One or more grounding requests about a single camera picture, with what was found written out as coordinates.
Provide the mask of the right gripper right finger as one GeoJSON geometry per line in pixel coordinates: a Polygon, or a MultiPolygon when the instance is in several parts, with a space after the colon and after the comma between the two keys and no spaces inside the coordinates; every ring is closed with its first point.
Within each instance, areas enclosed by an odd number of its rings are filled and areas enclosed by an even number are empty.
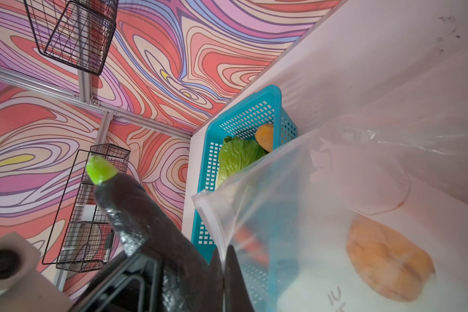
{"type": "Polygon", "coordinates": [[[224,311],[254,312],[235,249],[229,246],[224,265],[224,311]]]}

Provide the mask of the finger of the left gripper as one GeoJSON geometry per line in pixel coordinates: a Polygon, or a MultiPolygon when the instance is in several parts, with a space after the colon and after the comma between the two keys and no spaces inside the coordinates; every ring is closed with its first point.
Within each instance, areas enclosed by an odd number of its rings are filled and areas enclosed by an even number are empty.
{"type": "Polygon", "coordinates": [[[157,311],[163,260],[154,252],[122,252],[104,266],[70,311],[157,311]]]}

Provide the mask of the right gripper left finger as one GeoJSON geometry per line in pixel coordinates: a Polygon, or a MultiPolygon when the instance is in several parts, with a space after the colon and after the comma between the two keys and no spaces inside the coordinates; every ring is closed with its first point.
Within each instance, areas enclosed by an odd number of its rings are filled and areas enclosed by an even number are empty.
{"type": "Polygon", "coordinates": [[[223,311],[224,276],[217,248],[215,248],[209,264],[209,273],[208,311],[223,311]]]}

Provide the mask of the teal plastic basket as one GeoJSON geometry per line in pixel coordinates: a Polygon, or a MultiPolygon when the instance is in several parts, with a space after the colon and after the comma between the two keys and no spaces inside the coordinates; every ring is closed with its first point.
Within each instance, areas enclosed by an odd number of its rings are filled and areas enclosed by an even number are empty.
{"type": "MultiPolygon", "coordinates": [[[[297,127],[282,107],[282,91],[276,85],[269,85],[248,96],[212,121],[205,134],[198,190],[216,190],[218,154],[226,136],[237,136],[244,140],[256,141],[257,129],[267,123],[274,125],[273,148],[281,147],[298,136],[297,127]]],[[[248,167],[230,176],[227,180],[235,176],[246,177],[248,167]]],[[[245,226],[255,234],[259,225],[260,223],[256,221],[249,222],[245,226]]],[[[234,240],[236,232],[232,236],[231,245],[235,247],[240,267],[246,273],[245,281],[248,294],[253,300],[254,309],[258,311],[275,311],[278,293],[287,285],[285,282],[276,282],[275,274],[280,267],[285,267],[290,262],[284,260],[277,263],[269,259],[267,269],[251,262],[245,256],[243,250],[237,246],[234,240]]],[[[270,239],[261,235],[256,235],[256,237],[264,244],[270,257],[270,239]]]]}

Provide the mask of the tan bread bun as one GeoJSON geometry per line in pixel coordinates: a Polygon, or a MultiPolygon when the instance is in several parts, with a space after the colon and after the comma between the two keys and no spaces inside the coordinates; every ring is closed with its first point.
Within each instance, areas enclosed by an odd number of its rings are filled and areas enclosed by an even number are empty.
{"type": "Polygon", "coordinates": [[[350,225],[346,251],[362,281],[396,302],[417,300],[436,273],[427,252],[401,233],[362,215],[350,225]]]}

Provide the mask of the clear zip top bag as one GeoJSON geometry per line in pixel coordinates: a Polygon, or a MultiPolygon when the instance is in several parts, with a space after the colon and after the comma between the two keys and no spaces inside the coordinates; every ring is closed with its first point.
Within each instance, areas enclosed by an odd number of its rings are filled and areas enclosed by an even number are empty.
{"type": "Polygon", "coordinates": [[[222,259],[233,234],[258,221],[269,259],[290,262],[275,274],[287,284],[275,311],[468,311],[468,51],[193,202],[222,259]],[[358,215],[431,256],[436,271],[417,300],[387,299],[356,273],[346,244],[358,215]]]}

